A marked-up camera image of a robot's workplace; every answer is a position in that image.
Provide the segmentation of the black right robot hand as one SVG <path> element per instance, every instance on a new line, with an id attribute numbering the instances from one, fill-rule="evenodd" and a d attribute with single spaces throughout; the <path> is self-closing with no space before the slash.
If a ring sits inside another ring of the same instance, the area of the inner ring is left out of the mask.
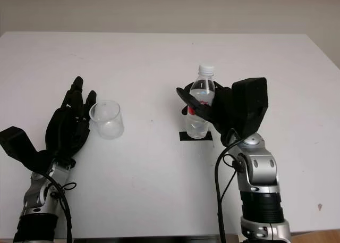
<path id="1" fill-rule="evenodd" d="M 232 136 L 241 139 L 236 129 L 235 115 L 232 109 L 232 90 L 213 81 L 210 86 L 215 87 L 215 97 L 211 105 L 200 104 L 198 99 L 190 94 L 193 83 L 185 88 L 176 88 L 179 97 L 186 103 L 186 108 L 194 111 L 195 115 L 213 124 L 220 133 L 223 146 L 227 147 L 232 142 Z"/>

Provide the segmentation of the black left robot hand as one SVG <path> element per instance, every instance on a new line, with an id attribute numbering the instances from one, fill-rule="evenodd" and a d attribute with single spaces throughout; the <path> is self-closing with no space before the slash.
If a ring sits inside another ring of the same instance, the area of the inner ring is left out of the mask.
<path id="1" fill-rule="evenodd" d="M 90 108 L 96 103 L 97 94 L 90 91 L 86 101 L 82 98 L 83 79 L 75 78 L 66 92 L 46 129 L 45 144 L 51 156 L 63 164 L 74 167 L 73 156 L 83 147 L 90 133 Z"/>

